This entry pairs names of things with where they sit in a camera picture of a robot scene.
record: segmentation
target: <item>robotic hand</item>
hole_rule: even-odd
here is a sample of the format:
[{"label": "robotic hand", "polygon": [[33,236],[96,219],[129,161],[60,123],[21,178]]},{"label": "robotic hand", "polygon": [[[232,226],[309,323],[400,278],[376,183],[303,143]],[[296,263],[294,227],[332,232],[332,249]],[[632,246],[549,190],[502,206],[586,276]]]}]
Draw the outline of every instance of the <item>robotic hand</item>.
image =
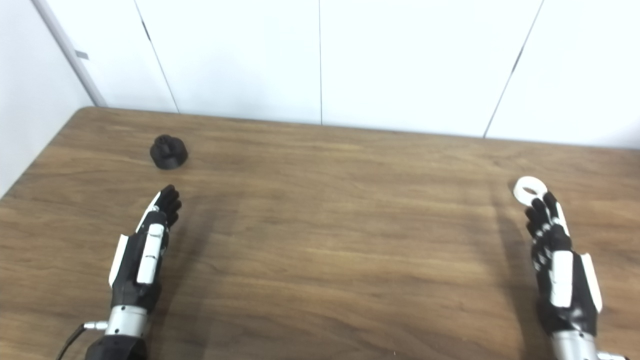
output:
[{"label": "robotic hand", "polygon": [[151,201],[133,235],[120,235],[111,265],[111,316],[108,322],[87,322],[67,340],[57,359],[87,329],[104,330],[104,335],[87,349],[86,360],[145,360],[144,335],[162,286],[158,275],[169,230],[178,220],[182,206],[179,193],[168,185]]},{"label": "robotic hand", "polygon": [[[528,195],[525,188],[534,190]],[[602,297],[589,254],[573,250],[562,206],[533,177],[523,177],[514,195],[529,205],[525,214],[532,236],[531,259],[536,270],[536,308],[542,328],[551,338],[557,360],[624,360],[598,352],[595,346]]]}]

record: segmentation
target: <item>black robotic finger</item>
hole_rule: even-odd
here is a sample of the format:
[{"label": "black robotic finger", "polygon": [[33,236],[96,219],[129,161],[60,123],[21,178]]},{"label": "black robotic finger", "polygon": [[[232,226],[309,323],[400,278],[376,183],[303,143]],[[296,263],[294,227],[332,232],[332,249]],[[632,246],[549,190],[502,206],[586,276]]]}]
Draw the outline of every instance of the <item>black robotic finger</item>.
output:
[{"label": "black robotic finger", "polygon": [[167,206],[170,206],[180,197],[180,193],[175,189],[173,185],[167,185],[160,191],[160,196],[156,200],[155,205],[164,211]]},{"label": "black robotic finger", "polygon": [[531,207],[536,210],[543,223],[550,223],[549,215],[547,214],[547,205],[542,200],[538,198],[533,199],[533,201],[531,202]]},{"label": "black robotic finger", "polygon": [[178,221],[178,213],[172,214],[170,217],[166,218],[166,225],[171,229],[175,222]]},{"label": "black robotic finger", "polygon": [[525,215],[527,215],[527,218],[534,227],[537,227],[538,230],[542,230],[542,225],[545,223],[545,218],[540,215],[538,210],[530,207],[527,208],[524,213]]},{"label": "black robotic finger", "polygon": [[554,194],[548,192],[542,197],[542,199],[544,200],[547,209],[549,209],[549,215],[551,215],[551,218],[557,218],[559,216],[557,207],[558,200],[556,200]]},{"label": "black robotic finger", "polygon": [[529,234],[531,234],[531,237],[533,238],[533,240],[538,241],[537,232],[540,230],[540,226],[530,221],[527,223],[527,230]]}]

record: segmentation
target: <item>black cable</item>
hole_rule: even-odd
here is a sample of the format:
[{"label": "black cable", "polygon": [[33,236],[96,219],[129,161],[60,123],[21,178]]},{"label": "black cable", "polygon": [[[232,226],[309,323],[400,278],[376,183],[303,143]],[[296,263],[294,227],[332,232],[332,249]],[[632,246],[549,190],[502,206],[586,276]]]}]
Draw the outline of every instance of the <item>black cable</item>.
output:
[{"label": "black cable", "polygon": [[60,349],[60,352],[58,353],[56,360],[62,359],[62,357],[65,355],[65,352],[67,352],[67,349],[69,348],[69,346],[71,346],[71,344],[73,344],[74,341],[78,339],[78,336],[80,336],[80,334],[82,334],[84,330],[86,330],[84,328],[84,324],[81,323],[80,326],[76,329],[76,331],[74,331],[74,333],[71,334],[71,336],[69,336],[69,339],[65,341],[65,345],[62,347],[62,349]]}]

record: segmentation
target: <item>black knob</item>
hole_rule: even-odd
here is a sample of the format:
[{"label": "black knob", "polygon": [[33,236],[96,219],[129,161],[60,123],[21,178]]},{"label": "black knob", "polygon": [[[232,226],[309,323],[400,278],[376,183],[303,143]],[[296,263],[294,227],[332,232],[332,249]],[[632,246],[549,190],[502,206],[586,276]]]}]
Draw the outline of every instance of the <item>black knob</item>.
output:
[{"label": "black knob", "polygon": [[187,161],[189,153],[184,142],[169,135],[160,135],[151,145],[151,158],[157,167],[164,170],[177,168]]}]

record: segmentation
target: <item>white wall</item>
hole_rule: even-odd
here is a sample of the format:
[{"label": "white wall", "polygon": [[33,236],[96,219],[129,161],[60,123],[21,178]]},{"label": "white wall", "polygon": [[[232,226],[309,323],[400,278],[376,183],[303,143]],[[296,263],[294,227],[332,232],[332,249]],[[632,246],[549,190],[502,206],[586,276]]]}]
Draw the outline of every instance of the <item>white wall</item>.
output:
[{"label": "white wall", "polygon": [[181,113],[320,124],[317,0],[137,3]]},{"label": "white wall", "polygon": [[134,0],[37,0],[110,108],[177,112]]},{"label": "white wall", "polygon": [[545,1],[487,137],[640,149],[639,14]]},{"label": "white wall", "polygon": [[540,0],[321,0],[323,124],[480,137]]},{"label": "white wall", "polygon": [[0,197],[71,115],[91,105],[33,4],[0,1]]}]

